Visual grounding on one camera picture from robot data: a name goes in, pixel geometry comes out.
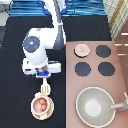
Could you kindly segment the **white gripper body blue mount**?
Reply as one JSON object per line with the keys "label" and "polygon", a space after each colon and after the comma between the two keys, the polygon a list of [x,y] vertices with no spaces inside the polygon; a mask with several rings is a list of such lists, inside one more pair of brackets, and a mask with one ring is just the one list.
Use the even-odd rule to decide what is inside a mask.
{"label": "white gripper body blue mount", "polygon": [[48,61],[43,67],[36,68],[27,58],[24,58],[22,71],[25,75],[34,75],[36,78],[49,78],[52,73],[61,72],[61,64],[58,61]]}

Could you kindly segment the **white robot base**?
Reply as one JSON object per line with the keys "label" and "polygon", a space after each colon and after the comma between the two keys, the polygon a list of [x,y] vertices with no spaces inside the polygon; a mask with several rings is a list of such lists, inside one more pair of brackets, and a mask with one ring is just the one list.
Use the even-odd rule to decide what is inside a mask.
{"label": "white robot base", "polygon": [[46,0],[43,5],[44,13],[63,15],[68,10],[68,0]]}

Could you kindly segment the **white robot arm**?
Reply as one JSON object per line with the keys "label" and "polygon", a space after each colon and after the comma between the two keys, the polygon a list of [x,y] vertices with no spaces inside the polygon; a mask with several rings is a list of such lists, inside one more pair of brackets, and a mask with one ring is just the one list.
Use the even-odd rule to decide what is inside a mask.
{"label": "white robot arm", "polygon": [[61,64],[49,61],[46,50],[62,49],[66,43],[66,35],[63,29],[58,1],[42,1],[50,8],[53,27],[31,28],[27,32],[22,43],[25,54],[22,70],[26,75],[36,75],[37,78],[48,78],[52,73],[61,72]]}

